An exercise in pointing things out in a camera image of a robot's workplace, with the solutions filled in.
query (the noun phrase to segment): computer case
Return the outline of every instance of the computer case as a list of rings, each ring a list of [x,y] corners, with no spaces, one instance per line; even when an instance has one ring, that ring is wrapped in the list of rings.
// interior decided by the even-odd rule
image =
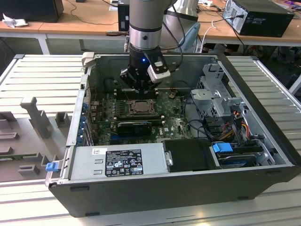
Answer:
[[[3,14],[14,19],[56,23],[63,13],[62,0],[2,0],[0,18]]]
[[[120,0],[118,3],[118,29],[120,32],[129,31],[130,27],[130,1]]]
[[[269,0],[227,0],[222,15],[239,35],[266,37],[282,37],[293,16]]]

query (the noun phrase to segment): warning label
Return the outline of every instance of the warning label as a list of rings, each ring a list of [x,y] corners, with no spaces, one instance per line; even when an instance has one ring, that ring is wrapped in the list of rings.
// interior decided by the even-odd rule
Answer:
[[[141,149],[107,151],[105,156],[107,177],[143,174]]]

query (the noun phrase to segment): yellow wire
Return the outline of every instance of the yellow wire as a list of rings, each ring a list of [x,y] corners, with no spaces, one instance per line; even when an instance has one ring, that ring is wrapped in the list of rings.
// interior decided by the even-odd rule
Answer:
[[[225,136],[223,136],[221,138],[221,140],[223,140],[223,139],[227,138],[228,136],[232,135],[232,133],[233,133],[233,130],[231,130],[229,133],[227,133]]]

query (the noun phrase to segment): cable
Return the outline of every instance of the cable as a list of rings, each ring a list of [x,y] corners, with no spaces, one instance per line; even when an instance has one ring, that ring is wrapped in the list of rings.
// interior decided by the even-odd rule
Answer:
[[[196,38],[196,46],[195,46],[195,48],[194,48],[194,53],[197,51],[197,46],[198,46],[198,38]]]
[[[167,30],[167,32],[169,33],[169,35],[173,38],[173,40],[175,41],[175,43],[177,43],[177,46],[178,46],[178,48],[179,48],[179,50],[180,50],[180,54],[181,54],[180,62],[179,62],[178,64],[176,64],[176,66],[175,66],[174,69],[170,70],[170,72],[172,73],[172,72],[175,72],[175,71],[181,66],[181,64],[182,64],[182,62],[183,62],[183,51],[182,51],[182,48],[181,48],[181,46],[180,46],[178,40],[177,40],[177,39],[174,37],[174,35],[171,33],[171,31],[169,30],[169,28],[168,28],[168,26],[165,24],[165,22],[163,22],[163,25],[164,25],[164,27],[166,28],[166,30]]]
[[[7,48],[9,48],[10,49],[10,51],[12,51],[13,52],[13,54],[15,54],[16,55],[16,52],[4,41],[4,39],[3,38],[0,38],[0,40],[7,46]]]
[[[242,42],[242,40],[239,38],[239,36],[238,36],[238,34],[236,33],[236,31],[235,31],[235,29],[234,29],[234,27],[233,27],[233,21],[234,21],[234,19],[232,20],[232,23],[231,23],[231,27],[232,27],[232,29],[233,29],[233,31],[234,31],[234,33],[235,33],[235,35],[236,35],[236,37],[238,38],[238,40],[241,42],[241,44],[243,45],[243,54],[245,54],[245,45],[244,45],[244,43]]]
[[[203,43],[204,43],[204,41],[205,41],[205,37],[206,37],[206,34],[207,34],[207,32],[208,31],[210,31],[210,29],[212,29],[212,28],[215,28],[215,29],[217,29],[217,27],[215,27],[214,25],[213,25],[213,21],[211,22],[211,27],[209,27],[208,29],[207,29],[207,31],[205,32],[205,34],[204,34],[204,37],[203,37],[203,40],[202,40],[202,44],[201,44],[201,49],[200,49],[200,53],[201,52],[203,52],[203,48],[204,48],[204,45],[203,45]]]
[[[240,17],[240,18],[241,18],[241,16],[243,16],[243,15],[227,17],[227,18],[224,18],[224,19],[221,19],[221,20],[213,20],[213,21],[211,21],[211,22],[209,22],[209,21],[203,21],[203,22],[199,21],[200,23],[211,23],[211,27],[209,27],[209,28],[207,29],[207,31],[205,32],[205,34],[204,34],[204,36],[203,36],[203,40],[202,40],[202,43],[201,43],[200,53],[203,51],[203,48],[204,48],[204,44],[203,44],[203,43],[204,43],[204,40],[205,40],[205,37],[206,37],[208,31],[209,31],[210,29],[212,29],[212,28],[217,29],[217,27],[215,27],[213,23],[219,22],[219,21],[223,21],[223,20],[231,19],[231,20],[232,20],[232,24],[233,24],[233,20],[234,20],[235,18],[237,18],[237,17]]]
[[[202,43],[201,36],[198,34],[198,39]]]
[[[0,48],[3,50],[4,52],[4,64],[5,66],[7,66],[8,64],[6,63],[6,51],[4,50],[4,48],[0,45]]]
[[[181,20],[180,20],[180,18],[179,18],[179,15],[178,15],[177,10],[175,9],[174,5],[173,5],[173,9],[174,9],[175,14],[177,15],[179,24],[180,24],[181,29],[182,29],[182,32],[183,32],[183,42],[180,43],[180,47],[181,47],[181,46],[185,43],[185,41],[186,41],[186,35],[185,35],[185,31],[184,31],[183,25],[182,25],[182,23],[181,23]]]
[[[176,48],[180,48],[180,47],[185,43],[185,41],[186,41],[186,35],[185,35],[185,31],[184,31],[183,25],[182,25],[182,23],[181,23],[181,20],[180,20],[180,18],[179,18],[179,15],[178,15],[177,10],[175,9],[174,5],[173,5],[173,9],[174,9],[174,12],[175,12],[175,14],[176,14],[176,16],[177,16],[178,22],[179,22],[179,24],[180,24],[180,26],[181,26],[181,30],[182,30],[182,33],[183,33],[183,42],[181,42],[181,43],[179,44],[179,42],[176,41],[175,43],[177,43],[177,46],[162,48],[162,49],[161,49],[162,51],[164,51],[164,50],[173,50],[173,49],[176,49]],[[165,25],[165,28],[167,29],[167,31],[169,31],[168,33],[171,34],[170,30],[167,28],[166,25]]]
[[[173,84],[172,84],[172,86],[171,86],[171,89],[173,89],[174,88],[174,85],[176,84],[176,83],[178,83],[178,82],[183,82],[186,86],[188,86],[190,89],[194,89],[193,87],[191,87],[186,81],[184,81],[184,80],[177,80],[177,81],[174,81],[173,82]]]
[[[73,5],[75,8],[72,9],[70,11],[71,15],[75,18],[77,18],[79,21],[83,22],[83,23],[86,23],[86,24],[94,24],[94,25],[113,25],[113,24],[117,24],[118,22],[115,22],[115,23],[112,23],[112,24],[101,24],[101,23],[93,23],[93,22],[87,22],[87,21],[83,21],[82,19],[80,19],[77,15],[73,14],[73,11],[75,11],[77,9],[77,6],[74,5],[73,3],[71,3],[69,0],[67,0],[67,2],[69,2],[71,5]]]
[[[220,21],[223,21],[223,20],[228,20],[228,19],[234,19],[236,18],[237,16],[231,16],[231,17],[227,17],[227,18],[224,18],[224,19],[220,19],[220,20],[214,20],[213,23],[216,23],[216,22],[220,22]],[[212,23],[212,21],[198,21],[199,23]]]
[[[110,5],[110,6],[113,6],[113,7],[117,7],[116,5],[113,5],[113,4],[111,4],[111,3],[109,3],[109,2],[107,2],[107,1],[105,1],[105,0],[102,0],[104,3],[107,3],[108,5]]]

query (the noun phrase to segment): blue release tab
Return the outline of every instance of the blue release tab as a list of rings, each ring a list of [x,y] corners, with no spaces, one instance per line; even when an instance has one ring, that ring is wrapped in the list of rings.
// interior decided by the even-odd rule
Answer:
[[[233,149],[231,147],[230,143],[216,143],[212,146],[215,153],[217,152],[233,152]]]
[[[58,162],[50,162],[46,165],[46,172],[58,171]]]

